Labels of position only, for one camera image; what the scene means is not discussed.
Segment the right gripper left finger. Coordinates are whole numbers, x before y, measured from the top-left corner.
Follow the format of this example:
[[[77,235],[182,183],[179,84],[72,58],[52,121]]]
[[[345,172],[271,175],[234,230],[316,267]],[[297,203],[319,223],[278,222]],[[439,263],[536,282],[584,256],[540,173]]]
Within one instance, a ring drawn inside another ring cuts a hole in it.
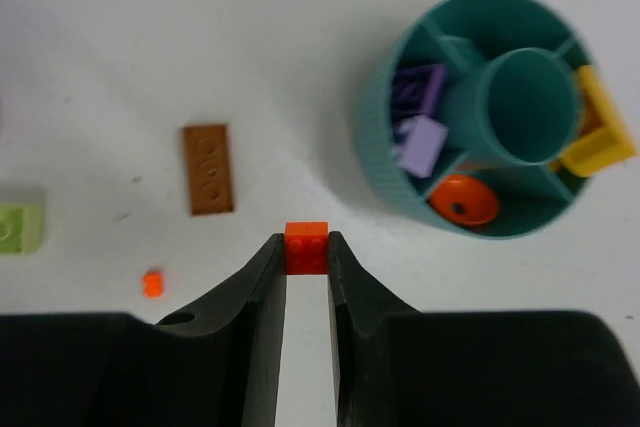
[[[155,324],[127,313],[5,315],[5,426],[271,426],[284,238]]]

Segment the purple printed lego tile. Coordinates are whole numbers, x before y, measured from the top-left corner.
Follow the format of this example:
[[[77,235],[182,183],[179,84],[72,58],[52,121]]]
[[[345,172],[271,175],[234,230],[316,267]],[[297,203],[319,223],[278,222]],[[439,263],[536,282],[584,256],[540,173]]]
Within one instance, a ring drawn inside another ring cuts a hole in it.
[[[447,76],[447,68],[441,63],[397,70],[391,83],[391,119],[433,117]]]

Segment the brown lego plate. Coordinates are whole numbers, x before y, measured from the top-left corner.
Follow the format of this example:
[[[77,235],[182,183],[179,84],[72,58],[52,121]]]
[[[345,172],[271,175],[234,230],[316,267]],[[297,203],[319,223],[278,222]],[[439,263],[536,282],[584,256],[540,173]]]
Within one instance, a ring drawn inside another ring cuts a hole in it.
[[[181,129],[192,216],[234,211],[231,157],[226,124]]]

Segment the yellow orange lego brick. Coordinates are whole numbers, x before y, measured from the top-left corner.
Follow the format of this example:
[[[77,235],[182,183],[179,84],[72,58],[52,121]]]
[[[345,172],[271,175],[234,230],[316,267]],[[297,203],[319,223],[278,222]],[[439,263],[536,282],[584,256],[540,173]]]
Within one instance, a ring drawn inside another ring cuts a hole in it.
[[[583,94],[583,116],[577,138],[549,164],[588,178],[638,154],[630,130],[593,65],[575,71]]]

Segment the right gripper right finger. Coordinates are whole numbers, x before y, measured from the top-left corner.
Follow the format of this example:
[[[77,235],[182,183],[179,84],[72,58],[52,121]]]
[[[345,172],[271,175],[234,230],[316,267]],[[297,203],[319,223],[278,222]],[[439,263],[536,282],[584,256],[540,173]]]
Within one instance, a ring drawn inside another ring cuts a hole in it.
[[[639,381],[581,311],[422,312],[328,241],[341,426],[635,426]]]

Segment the lilac square lego brick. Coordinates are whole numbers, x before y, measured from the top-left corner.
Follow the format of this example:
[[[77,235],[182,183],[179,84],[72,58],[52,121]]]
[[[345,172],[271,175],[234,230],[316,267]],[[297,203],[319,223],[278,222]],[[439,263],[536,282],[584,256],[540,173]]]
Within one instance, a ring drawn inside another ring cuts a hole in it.
[[[430,117],[418,115],[394,127],[394,152],[400,168],[413,177],[431,176],[440,156],[448,128]]]

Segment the small orange lego stud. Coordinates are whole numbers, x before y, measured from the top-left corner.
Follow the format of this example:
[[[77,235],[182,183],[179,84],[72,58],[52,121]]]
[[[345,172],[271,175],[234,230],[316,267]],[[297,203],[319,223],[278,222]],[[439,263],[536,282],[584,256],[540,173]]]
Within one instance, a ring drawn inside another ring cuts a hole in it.
[[[161,270],[151,269],[142,277],[142,292],[147,298],[160,298],[165,291],[164,275]]]

